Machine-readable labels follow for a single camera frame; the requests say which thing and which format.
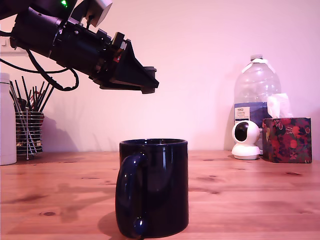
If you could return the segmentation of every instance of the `green led light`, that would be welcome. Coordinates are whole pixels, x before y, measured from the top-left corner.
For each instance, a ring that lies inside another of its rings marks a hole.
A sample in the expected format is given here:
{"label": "green led light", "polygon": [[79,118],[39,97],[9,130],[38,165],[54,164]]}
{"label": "green led light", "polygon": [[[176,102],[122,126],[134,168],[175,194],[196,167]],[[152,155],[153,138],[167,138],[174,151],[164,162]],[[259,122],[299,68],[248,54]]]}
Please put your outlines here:
{"label": "green led light", "polygon": [[62,1],[61,1],[61,4],[62,4],[65,8],[68,7],[68,4],[67,4],[67,1],[66,1],[66,0],[62,0]]}

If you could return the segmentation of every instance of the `wood grain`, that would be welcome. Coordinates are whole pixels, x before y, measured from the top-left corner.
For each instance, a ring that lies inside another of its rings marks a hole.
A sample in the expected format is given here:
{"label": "wood grain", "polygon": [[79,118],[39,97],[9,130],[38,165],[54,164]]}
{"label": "wood grain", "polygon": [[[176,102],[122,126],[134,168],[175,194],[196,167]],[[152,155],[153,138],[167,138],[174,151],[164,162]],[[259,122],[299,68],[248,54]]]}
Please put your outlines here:
{"label": "wood grain", "polygon": [[[44,153],[0,167],[1,240],[124,240],[117,152]],[[320,240],[320,162],[189,153],[189,225],[168,239]]]}

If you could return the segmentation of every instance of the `pink-lit wall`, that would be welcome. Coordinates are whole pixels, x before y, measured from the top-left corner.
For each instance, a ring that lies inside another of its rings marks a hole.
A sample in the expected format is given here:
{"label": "pink-lit wall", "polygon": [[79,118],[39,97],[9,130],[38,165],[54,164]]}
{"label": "pink-lit wall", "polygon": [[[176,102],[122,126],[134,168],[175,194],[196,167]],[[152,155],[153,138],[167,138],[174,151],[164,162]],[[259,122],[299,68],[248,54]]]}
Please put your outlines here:
{"label": "pink-lit wall", "polygon": [[[320,159],[319,9],[319,0],[115,0],[99,27],[132,41],[138,60],[158,69],[159,88],[150,95],[100,90],[80,74],[79,88],[55,90],[44,110],[44,150],[115,151],[122,140],[157,137],[186,139],[190,150],[231,149],[236,78],[250,55],[263,54],[293,115],[312,118]],[[0,24],[10,31],[14,17]],[[27,57],[5,59],[32,68]],[[60,68],[37,59],[47,70]],[[2,70],[12,79],[24,74]],[[24,76],[30,86],[42,83]],[[74,84],[71,73],[55,78]]]}

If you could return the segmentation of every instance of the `bottle cap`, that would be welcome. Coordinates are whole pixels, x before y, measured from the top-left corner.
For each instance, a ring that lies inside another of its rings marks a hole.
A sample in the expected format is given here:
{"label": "bottle cap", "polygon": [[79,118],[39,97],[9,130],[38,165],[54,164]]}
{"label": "bottle cap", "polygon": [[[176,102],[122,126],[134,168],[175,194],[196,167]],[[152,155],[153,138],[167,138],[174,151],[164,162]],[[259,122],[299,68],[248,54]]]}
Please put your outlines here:
{"label": "bottle cap", "polygon": [[262,54],[255,54],[250,56],[250,60],[253,61],[255,59],[264,59],[264,56]]}

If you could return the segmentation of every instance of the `camera lens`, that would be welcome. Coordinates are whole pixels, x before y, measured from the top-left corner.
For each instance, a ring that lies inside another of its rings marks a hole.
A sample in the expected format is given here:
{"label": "camera lens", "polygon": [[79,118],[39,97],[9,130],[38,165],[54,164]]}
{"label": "camera lens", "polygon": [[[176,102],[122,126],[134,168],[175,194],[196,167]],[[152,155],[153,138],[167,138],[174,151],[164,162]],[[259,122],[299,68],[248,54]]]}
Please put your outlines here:
{"label": "camera lens", "polygon": [[235,127],[234,136],[238,141],[243,142],[247,139],[248,126],[247,122],[241,122]]}

